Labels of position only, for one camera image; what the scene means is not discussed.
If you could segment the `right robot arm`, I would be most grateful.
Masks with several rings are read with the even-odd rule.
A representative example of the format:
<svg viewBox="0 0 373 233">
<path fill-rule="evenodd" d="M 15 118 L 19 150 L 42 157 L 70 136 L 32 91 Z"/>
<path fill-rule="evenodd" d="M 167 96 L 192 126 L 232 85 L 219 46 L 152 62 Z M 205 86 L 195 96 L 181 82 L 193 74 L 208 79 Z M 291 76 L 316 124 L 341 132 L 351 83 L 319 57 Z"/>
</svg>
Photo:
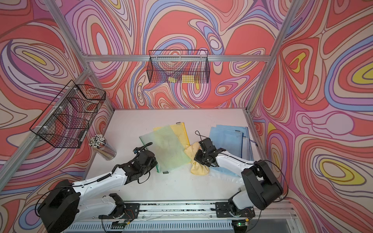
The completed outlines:
<svg viewBox="0 0 373 233">
<path fill-rule="evenodd" d="M 266 161 L 248 161 L 216 148 L 209 138 L 199 142 L 194 160 L 201 165 L 224 168 L 243 179 L 244 189 L 227 202 L 215 203 L 218 218 L 255 217 L 254 208 L 265 210 L 283 195 L 284 189 Z"/>
</svg>

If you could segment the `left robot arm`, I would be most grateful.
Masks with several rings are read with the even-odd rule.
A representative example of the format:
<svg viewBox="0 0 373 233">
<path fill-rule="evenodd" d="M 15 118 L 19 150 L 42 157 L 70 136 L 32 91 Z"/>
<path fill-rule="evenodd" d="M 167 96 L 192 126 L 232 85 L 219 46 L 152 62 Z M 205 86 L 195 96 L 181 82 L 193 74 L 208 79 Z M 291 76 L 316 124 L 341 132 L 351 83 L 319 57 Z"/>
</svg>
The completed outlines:
<svg viewBox="0 0 373 233">
<path fill-rule="evenodd" d="M 73 223 L 96 216 L 129 221 L 136 215 L 126 206 L 117 193 L 105 195 L 111 189 L 139 181 L 156 167 L 153 152 L 147 149 L 152 143 L 133 150 L 135 157 L 127 163 L 117 164 L 113 169 L 94 178 L 71 183 L 59 182 L 54 189 L 46 192 L 36 203 L 34 212 L 42 220 L 47 232 L 61 233 Z"/>
</svg>

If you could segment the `green zip document bag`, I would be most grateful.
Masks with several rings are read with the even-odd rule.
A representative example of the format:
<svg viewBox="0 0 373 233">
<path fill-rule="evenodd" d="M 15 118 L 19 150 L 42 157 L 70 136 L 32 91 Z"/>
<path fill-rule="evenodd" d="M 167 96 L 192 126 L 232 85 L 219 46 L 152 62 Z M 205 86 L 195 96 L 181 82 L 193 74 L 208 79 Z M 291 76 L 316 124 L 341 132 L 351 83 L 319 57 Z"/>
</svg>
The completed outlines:
<svg viewBox="0 0 373 233">
<path fill-rule="evenodd" d="M 185 148 L 171 126 L 161 127 L 139 138 L 144 145 L 152 143 L 147 149 L 155 155 L 158 173 L 170 172 L 191 161 L 184 153 Z"/>
</svg>

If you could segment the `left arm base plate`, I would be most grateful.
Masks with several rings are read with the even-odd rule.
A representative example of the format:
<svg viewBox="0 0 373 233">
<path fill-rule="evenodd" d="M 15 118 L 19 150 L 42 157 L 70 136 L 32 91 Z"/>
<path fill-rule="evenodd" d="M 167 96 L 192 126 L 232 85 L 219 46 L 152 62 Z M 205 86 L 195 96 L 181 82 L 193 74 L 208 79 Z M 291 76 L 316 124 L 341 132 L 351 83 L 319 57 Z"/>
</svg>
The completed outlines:
<svg viewBox="0 0 373 233">
<path fill-rule="evenodd" d="M 137 219 L 139 215 L 139 203 L 125 203 L 119 204 L 108 215 L 100 215 L 99 219 Z"/>
</svg>

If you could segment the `yellow wiping cloth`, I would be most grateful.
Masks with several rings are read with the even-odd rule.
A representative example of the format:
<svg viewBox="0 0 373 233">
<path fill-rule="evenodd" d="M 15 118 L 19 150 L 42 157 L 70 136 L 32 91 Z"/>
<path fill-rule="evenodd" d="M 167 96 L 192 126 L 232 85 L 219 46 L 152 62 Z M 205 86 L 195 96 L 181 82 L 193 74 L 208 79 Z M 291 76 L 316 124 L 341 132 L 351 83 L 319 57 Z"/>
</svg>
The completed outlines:
<svg viewBox="0 0 373 233">
<path fill-rule="evenodd" d="M 187 147 L 184 150 L 184 153 L 191 159 L 192 167 L 190 169 L 190 172 L 194 175 L 205 176 L 209 174 L 209 168 L 205 165 L 201 165 L 194 160 L 198 150 L 200 149 L 200 144 L 198 142 L 195 142 L 191 146 Z"/>
</svg>

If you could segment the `light blue mesh document bag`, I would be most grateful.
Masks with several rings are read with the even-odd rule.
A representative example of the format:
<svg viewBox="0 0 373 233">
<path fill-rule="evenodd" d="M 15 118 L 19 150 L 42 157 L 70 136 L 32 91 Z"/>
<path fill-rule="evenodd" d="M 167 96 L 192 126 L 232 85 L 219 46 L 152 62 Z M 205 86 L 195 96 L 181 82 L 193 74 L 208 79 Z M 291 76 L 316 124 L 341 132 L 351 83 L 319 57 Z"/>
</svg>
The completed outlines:
<svg viewBox="0 0 373 233">
<path fill-rule="evenodd" d="M 254 160 L 253 145 L 248 127 L 216 125 L 211 128 L 210 136 L 217 148 L 223 148 L 231 154 L 246 160 Z"/>
</svg>

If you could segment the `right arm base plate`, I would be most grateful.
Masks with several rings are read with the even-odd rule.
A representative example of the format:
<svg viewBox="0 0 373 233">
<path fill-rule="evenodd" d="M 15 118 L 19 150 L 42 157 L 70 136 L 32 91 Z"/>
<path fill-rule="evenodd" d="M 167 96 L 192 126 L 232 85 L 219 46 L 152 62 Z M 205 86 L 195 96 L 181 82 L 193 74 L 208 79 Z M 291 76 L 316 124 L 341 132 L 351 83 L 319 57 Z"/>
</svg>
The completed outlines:
<svg viewBox="0 0 373 233">
<path fill-rule="evenodd" d="M 216 202 L 215 207 L 211 208 L 211 211 L 215 211 L 218 218 L 247 218 L 252 219 L 255 217 L 255 212 L 253 207 L 247 207 L 244 209 L 238 209 L 233 203 L 229 202 Z"/>
</svg>

